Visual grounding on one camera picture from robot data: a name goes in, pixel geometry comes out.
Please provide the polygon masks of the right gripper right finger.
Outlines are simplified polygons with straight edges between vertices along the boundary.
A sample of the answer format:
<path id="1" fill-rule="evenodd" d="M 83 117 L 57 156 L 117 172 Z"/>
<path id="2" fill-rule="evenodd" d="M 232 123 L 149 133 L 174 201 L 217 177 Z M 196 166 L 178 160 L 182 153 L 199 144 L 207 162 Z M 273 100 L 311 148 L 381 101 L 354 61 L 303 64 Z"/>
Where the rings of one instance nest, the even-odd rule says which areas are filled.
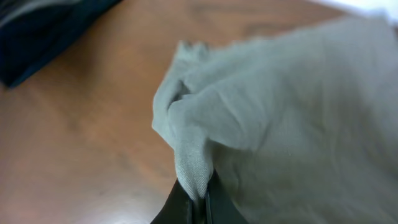
<path id="1" fill-rule="evenodd" d="M 206 224 L 248 224 L 227 194 L 216 170 L 205 195 Z"/>

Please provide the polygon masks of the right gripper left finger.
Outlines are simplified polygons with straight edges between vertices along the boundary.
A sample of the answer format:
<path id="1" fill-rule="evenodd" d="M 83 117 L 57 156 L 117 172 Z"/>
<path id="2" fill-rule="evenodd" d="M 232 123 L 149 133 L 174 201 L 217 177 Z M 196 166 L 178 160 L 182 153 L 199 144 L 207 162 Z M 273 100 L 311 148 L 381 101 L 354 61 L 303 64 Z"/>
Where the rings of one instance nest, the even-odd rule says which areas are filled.
<path id="1" fill-rule="evenodd" d="M 164 206 L 150 224 L 193 223 L 193 202 L 176 180 Z"/>

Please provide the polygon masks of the khaki green shorts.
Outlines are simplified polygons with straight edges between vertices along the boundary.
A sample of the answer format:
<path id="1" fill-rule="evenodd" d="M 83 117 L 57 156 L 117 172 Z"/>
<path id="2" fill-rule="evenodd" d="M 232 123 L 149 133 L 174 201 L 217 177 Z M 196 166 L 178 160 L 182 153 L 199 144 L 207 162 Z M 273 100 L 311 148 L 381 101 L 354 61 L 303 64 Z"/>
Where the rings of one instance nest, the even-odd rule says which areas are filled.
<path id="1" fill-rule="evenodd" d="M 179 43 L 153 101 L 193 220 L 216 170 L 248 223 L 397 222 L 397 35 L 341 17 L 227 47 Z"/>

